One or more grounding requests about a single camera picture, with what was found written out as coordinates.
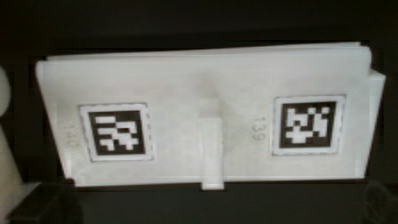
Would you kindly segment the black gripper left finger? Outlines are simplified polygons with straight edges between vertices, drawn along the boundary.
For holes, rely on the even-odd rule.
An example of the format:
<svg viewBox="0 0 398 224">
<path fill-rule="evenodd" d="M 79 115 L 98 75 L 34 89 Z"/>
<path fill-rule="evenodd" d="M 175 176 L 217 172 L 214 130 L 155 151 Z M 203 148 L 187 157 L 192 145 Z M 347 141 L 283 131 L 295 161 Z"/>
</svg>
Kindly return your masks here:
<svg viewBox="0 0 398 224">
<path fill-rule="evenodd" d="M 75 182 L 24 183 L 6 213 L 8 224 L 79 224 Z"/>
</svg>

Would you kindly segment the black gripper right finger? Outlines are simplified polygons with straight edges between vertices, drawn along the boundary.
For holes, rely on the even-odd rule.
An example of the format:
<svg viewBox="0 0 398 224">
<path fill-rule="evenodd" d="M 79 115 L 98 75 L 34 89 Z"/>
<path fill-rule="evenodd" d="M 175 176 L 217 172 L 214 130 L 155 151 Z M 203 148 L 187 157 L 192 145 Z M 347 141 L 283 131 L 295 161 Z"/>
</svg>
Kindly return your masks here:
<svg viewBox="0 0 398 224">
<path fill-rule="evenodd" d="M 370 182 L 365 189 L 361 224 L 398 224 L 398 183 Z"/>
</svg>

